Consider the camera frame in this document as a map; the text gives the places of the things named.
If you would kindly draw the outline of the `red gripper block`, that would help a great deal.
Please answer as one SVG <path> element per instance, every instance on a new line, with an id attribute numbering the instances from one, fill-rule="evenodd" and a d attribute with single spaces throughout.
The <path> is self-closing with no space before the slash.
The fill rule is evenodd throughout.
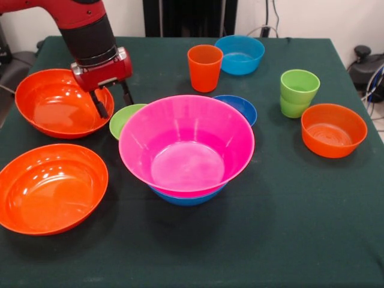
<path id="1" fill-rule="evenodd" d="M 134 104 L 134 101 L 126 81 L 122 80 L 129 78 L 132 73 L 131 59 L 127 53 L 120 53 L 111 61 L 98 67 L 85 68 L 75 62 L 73 63 L 74 79 L 84 91 L 89 92 L 99 116 L 103 119 L 107 119 L 109 115 L 104 104 L 97 98 L 94 90 L 106 86 L 108 83 L 121 81 L 120 85 L 124 93 L 125 104 L 130 106 Z"/>

